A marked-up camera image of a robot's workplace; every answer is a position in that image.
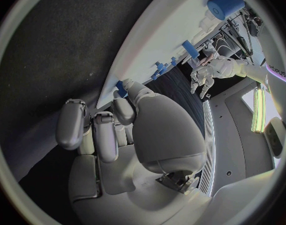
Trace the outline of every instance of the white robot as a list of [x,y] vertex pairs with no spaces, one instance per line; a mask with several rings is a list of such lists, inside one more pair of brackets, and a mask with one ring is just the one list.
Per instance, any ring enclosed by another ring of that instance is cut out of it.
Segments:
[[226,79],[235,75],[250,77],[268,87],[267,70],[265,67],[254,66],[245,60],[218,56],[206,65],[201,65],[192,71],[191,93],[195,93],[198,86],[204,85],[200,93],[200,98],[202,99],[214,85],[214,78]]

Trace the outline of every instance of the humanoid robot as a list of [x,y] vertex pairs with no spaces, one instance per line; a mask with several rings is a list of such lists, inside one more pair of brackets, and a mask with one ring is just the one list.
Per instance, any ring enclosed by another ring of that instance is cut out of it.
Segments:
[[200,93],[200,98],[202,99],[214,85],[214,78],[226,79],[235,75],[250,77],[268,87],[265,67],[255,66],[246,60],[235,60],[225,56],[218,56],[206,65],[201,65],[192,71],[191,93],[194,94],[198,86],[204,85]]

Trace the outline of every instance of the vent grille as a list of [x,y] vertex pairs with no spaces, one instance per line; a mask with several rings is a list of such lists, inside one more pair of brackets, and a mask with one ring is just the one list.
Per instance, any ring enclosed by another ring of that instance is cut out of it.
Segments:
[[215,173],[215,136],[212,115],[208,101],[203,103],[203,111],[207,161],[202,170],[199,190],[210,197]]

